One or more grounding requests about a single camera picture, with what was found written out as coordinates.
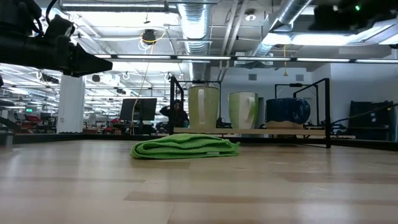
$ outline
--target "wooden floor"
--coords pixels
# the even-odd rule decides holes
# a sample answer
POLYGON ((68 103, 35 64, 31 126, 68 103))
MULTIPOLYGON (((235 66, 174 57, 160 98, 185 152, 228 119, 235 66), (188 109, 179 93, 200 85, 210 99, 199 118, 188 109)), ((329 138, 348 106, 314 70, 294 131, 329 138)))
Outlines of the wooden floor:
POLYGON ((398 223, 398 153, 258 145, 238 157, 137 161, 133 144, 3 151, 0 223, 398 223))

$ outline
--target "ceiling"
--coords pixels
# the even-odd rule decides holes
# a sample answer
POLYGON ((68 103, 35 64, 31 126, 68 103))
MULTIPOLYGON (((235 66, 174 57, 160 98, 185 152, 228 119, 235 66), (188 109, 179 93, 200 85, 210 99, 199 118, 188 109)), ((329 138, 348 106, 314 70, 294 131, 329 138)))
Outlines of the ceiling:
MULTIPOLYGON (((37 1, 45 9, 49 3, 46 0, 37 1)), ((324 0, 314 1, 313 4, 325 3, 324 0)), ((279 8, 280 1, 249 1, 247 9, 255 9, 256 19, 253 21, 242 20, 238 30, 237 39, 234 42, 231 54, 236 52, 248 52, 253 50, 262 40, 261 27, 266 16, 275 12, 279 8)), ((227 30, 228 15, 231 10, 232 1, 220 1, 211 7, 211 36, 210 36, 210 54, 219 55, 223 44, 224 34, 227 30)), ((72 42, 79 43, 91 54, 167 54, 182 55, 185 53, 184 36, 180 27, 180 18, 178 14, 161 12, 61 12, 59 9, 53 9, 50 17, 54 14, 62 16, 73 21, 77 26, 77 31, 72 35, 72 42), (157 38, 162 37, 153 48, 146 50, 140 49, 142 45, 141 34, 145 29, 154 29, 157 38)), ((235 16, 234 26, 239 15, 239 10, 235 16)), ((313 21, 313 16, 302 15, 295 24, 293 34, 305 32, 307 27, 313 21)), ((292 56, 292 57, 344 57, 344 58, 384 58, 391 53, 387 45, 355 45, 355 46, 310 46, 310 45, 286 45, 283 47, 273 47, 271 53, 274 56, 292 56)), ((299 73, 310 73, 321 66, 321 63, 288 63, 274 62, 272 70, 280 70, 285 66, 289 68, 298 68, 299 73)), ((233 82, 231 74, 239 73, 243 68, 229 68, 226 73, 226 82, 233 82)), ((217 79, 218 68, 212 68, 212 79, 217 79)), ((40 70, 41 73, 50 75, 60 82, 62 74, 56 71, 40 70)), ((59 99, 59 85, 43 82, 40 80, 41 74, 36 68, 20 67, 16 65, 0 65, 0 73, 6 85, 25 86, 24 88, 3 88, 2 98, 9 98, 11 101, 19 102, 25 105, 27 102, 45 102, 53 104, 54 112, 57 111, 59 99)), ((279 72, 275 73, 275 78, 265 79, 262 82, 280 82, 279 72)), ((92 76, 87 75, 86 80, 86 105, 87 113, 93 111, 104 114, 116 115, 121 106, 117 96, 157 96, 159 100, 169 96, 168 75, 175 75, 179 80, 189 80, 188 66, 186 63, 144 63, 144 62, 114 62, 113 70, 99 73, 101 81, 93 82, 92 76), (139 87, 144 85, 154 90, 143 90, 139 93, 139 87), (115 89, 106 87, 119 86, 136 87, 133 90, 126 90, 126 95, 116 93, 115 89), (113 102, 104 103, 107 98, 114 98, 113 102), (98 108, 104 108, 107 105, 109 109, 99 111, 98 108)))

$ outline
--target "black monitor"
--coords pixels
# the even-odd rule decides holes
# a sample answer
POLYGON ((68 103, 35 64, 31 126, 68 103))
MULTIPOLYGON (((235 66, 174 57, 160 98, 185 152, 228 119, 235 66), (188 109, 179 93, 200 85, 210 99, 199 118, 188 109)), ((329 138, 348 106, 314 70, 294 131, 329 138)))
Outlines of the black monitor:
MULTIPOLYGON (((137 99, 124 99, 122 109, 120 111, 120 119, 125 121, 131 121, 132 107, 137 99)), ((149 99, 138 99, 136 109, 134 110, 134 121, 140 120, 139 112, 142 107, 142 120, 153 121, 155 120, 157 98, 149 99)))
POLYGON ((40 113, 40 119, 51 118, 51 113, 40 113))

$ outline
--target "folded towel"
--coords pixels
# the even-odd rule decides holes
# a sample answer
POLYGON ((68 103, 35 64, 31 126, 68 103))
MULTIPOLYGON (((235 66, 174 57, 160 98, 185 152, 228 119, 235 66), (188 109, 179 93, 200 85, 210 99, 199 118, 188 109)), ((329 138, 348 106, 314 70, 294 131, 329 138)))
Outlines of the folded towel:
POLYGON ((188 159, 237 156, 239 143, 233 144, 206 134, 173 134, 160 139, 142 141, 132 147, 136 159, 188 159))

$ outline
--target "wooden shelf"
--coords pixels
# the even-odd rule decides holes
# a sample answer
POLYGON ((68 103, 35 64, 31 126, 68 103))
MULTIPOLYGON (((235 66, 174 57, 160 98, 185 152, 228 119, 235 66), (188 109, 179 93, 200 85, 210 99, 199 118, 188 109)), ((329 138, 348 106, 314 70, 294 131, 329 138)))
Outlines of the wooden shelf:
POLYGON ((174 128, 175 133, 203 133, 203 134, 292 134, 324 136, 325 130, 306 129, 231 129, 231 128, 174 128))

